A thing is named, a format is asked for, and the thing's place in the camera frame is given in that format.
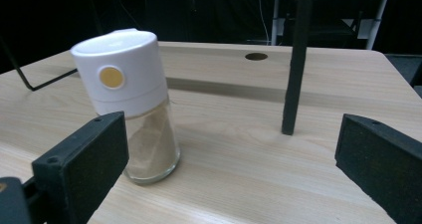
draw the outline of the dark background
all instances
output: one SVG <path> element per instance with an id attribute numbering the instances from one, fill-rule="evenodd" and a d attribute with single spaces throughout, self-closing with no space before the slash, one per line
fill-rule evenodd
<path id="1" fill-rule="evenodd" d="M 251 44 L 266 40 L 259 0 L 0 0 L 0 73 L 84 39 L 137 28 L 160 41 Z M 422 0 L 388 0 L 374 50 L 422 54 Z M 274 0 L 261 0 L 271 37 Z"/>

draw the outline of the chair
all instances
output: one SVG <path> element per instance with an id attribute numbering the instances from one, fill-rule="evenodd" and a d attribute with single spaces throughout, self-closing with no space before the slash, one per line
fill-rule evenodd
<path id="1" fill-rule="evenodd" d="M 314 0 L 310 47 L 354 48 L 368 0 Z M 282 45 L 291 46 L 298 0 L 288 0 Z M 347 24 L 342 19 L 351 18 Z"/>

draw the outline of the round sticker on lid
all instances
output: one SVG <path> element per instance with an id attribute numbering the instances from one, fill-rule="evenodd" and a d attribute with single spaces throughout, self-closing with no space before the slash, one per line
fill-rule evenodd
<path id="1" fill-rule="evenodd" d="M 121 70 L 116 67 L 105 67 L 100 71 L 100 81 L 107 88 L 117 89 L 124 84 L 124 75 Z"/>

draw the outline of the white cable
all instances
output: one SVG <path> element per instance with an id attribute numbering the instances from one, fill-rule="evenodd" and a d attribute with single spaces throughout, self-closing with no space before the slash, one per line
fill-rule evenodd
<path id="1" fill-rule="evenodd" d="M 264 16 L 263 16 L 263 9 L 261 7 L 261 0 L 259 0 L 260 2 L 260 14 L 261 14 L 261 21 L 264 25 L 264 30 L 265 30 L 265 35 L 267 36 L 267 46 L 269 45 L 269 41 L 270 41 L 270 37 L 268 36 L 268 31 L 267 31 L 267 26 L 265 25 L 265 21 L 264 21 Z"/>

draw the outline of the table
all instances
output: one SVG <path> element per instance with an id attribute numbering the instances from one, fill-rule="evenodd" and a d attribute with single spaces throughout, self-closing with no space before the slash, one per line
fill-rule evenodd
<path id="1" fill-rule="evenodd" d="M 296 129 L 280 132 L 292 48 L 160 43 L 181 161 L 166 179 L 121 176 L 91 223 L 393 223 L 335 166 L 344 113 L 422 140 L 422 100 L 380 53 L 309 48 Z M 245 55 L 260 52 L 263 61 Z M 69 52 L 24 67 L 32 84 L 73 69 Z M 78 74 L 31 93 L 0 76 L 0 176 L 96 116 Z"/>

